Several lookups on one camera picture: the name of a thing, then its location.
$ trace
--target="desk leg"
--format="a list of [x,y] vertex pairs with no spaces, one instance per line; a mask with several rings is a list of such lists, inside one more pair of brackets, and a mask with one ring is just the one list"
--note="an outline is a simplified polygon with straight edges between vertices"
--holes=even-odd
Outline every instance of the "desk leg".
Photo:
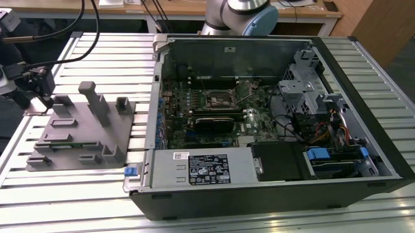
[[330,36],[333,29],[335,28],[338,18],[327,18],[326,23],[319,31],[319,36]]
[[146,21],[147,21],[148,33],[158,33],[156,23],[154,22],[154,19],[151,18],[150,15],[146,15]]

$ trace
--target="blue latch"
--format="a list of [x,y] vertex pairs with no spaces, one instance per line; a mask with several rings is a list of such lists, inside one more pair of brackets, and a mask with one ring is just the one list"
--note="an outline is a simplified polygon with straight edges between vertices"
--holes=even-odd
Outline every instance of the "blue latch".
[[307,151],[309,159],[330,159],[330,154],[326,148],[311,148]]
[[162,105],[163,105],[163,98],[160,97],[159,98],[159,108],[162,108]]
[[136,167],[127,167],[124,169],[124,176],[131,177],[131,176],[138,176],[139,175],[139,169]]
[[369,157],[369,149],[366,149],[366,147],[361,147],[361,153],[363,154],[365,158]]

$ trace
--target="aluminum extrusion table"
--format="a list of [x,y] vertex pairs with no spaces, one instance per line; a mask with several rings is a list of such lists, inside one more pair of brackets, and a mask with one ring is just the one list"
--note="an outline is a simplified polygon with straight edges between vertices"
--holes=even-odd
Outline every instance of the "aluminum extrusion table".
[[[71,38],[60,59],[80,56],[95,34]],[[128,163],[143,160],[146,122],[155,62],[154,34],[103,33],[92,54],[55,66],[55,94],[78,93],[82,81],[114,101],[136,101]],[[359,43],[323,38],[387,134],[415,168],[415,106]],[[338,91],[333,79],[330,85]],[[26,116],[0,157],[0,233],[116,232],[414,232],[415,184],[378,194],[347,208],[150,221],[123,191],[124,169],[27,172],[26,160],[42,136],[48,116]]]

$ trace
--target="barcode sticker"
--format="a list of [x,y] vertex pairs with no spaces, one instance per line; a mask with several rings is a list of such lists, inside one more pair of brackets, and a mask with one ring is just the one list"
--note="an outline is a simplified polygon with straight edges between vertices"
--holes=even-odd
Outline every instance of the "barcode sticker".
[[188,159],[188,152],[175,152],[174,159]]

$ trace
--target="gray post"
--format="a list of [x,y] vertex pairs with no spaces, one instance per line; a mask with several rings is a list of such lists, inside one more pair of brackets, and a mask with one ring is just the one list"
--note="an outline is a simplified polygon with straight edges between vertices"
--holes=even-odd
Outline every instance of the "gray post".
[[103,127],[111,125],[108,113],[108,104],[106,102],[104,96],[98,95],[95,92],[95,82],[82,82],[79,85],[79,93],[87,97],[90,103],[90,109],[92,114],[95,114],[99,123]]

